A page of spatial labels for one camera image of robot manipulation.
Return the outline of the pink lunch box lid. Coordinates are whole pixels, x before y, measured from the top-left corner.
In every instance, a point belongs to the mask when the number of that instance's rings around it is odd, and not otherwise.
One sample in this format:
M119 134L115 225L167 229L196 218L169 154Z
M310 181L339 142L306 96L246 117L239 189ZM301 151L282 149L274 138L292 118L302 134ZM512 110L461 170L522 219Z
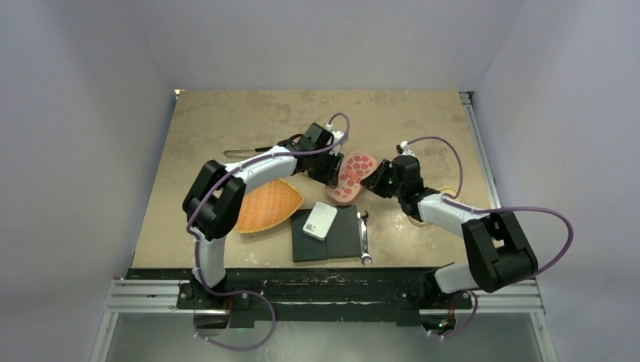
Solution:
M363 151L353 151L344 159L338 172L337 186L353 186L369 176L378 167L375 157Z

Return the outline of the pink lunch box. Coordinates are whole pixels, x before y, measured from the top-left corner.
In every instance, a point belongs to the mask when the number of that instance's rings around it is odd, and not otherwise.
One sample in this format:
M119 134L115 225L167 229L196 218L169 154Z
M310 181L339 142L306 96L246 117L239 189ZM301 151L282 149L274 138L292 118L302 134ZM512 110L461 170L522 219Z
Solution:
M325 196L332 203L337 206L349 206L354 204L362 193L362 187L359 184L353 186L337 186L331 188L325 187Z

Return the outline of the cream lunch box lid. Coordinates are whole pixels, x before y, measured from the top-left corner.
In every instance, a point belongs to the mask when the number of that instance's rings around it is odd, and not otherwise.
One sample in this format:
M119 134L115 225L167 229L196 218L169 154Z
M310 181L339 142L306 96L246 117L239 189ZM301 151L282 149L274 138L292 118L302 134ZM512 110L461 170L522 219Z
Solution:
M436 225L451 233L459 234L460 226L466 221L462 209L445 203L458 197L453 188L425 189L411 199L414 212L408 215L410 222L418 227Z

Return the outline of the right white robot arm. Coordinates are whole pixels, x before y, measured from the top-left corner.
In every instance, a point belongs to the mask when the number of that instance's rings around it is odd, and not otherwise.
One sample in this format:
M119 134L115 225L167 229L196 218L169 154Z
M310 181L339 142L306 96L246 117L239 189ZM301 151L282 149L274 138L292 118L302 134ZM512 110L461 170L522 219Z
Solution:
M514 213L451 203L443 193L424 185L414 156L382 161L361 184L382 198L396 198L406 215L463 239L467 260L437 269L423 288L432 306L443 306L461 290L494 292L538 270L537 257Z

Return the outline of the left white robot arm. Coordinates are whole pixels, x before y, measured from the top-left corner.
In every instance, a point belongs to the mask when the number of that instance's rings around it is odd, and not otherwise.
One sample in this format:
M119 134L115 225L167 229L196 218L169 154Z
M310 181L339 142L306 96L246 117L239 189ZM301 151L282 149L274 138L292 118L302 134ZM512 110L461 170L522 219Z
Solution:
M193 236L196 299L205 308L216 308L226 292L224 247L226 236L239 220L245 196L267 183L304 173L325 185L337 183L343 160L340 147L349 130L335 130L331 123L311 124L305 133L289 137L243 161L206 162L182 203L186 232Z

